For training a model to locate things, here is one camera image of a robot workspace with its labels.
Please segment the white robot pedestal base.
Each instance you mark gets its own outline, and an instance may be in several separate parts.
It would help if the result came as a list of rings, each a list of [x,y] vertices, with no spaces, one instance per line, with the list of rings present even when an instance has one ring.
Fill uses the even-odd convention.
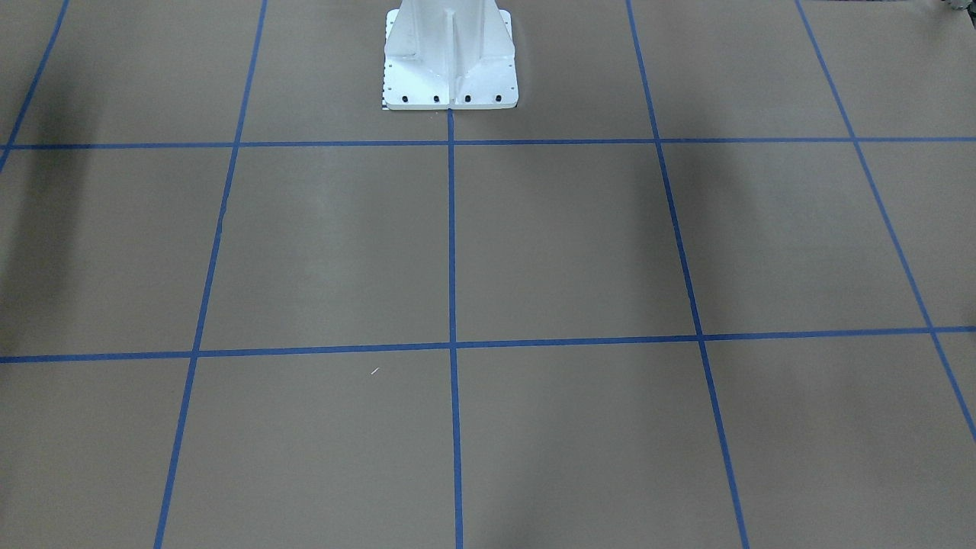
[[[512,14],[495,1],[403,1],[386,14],[381,105],[391,111],[519,104]]]

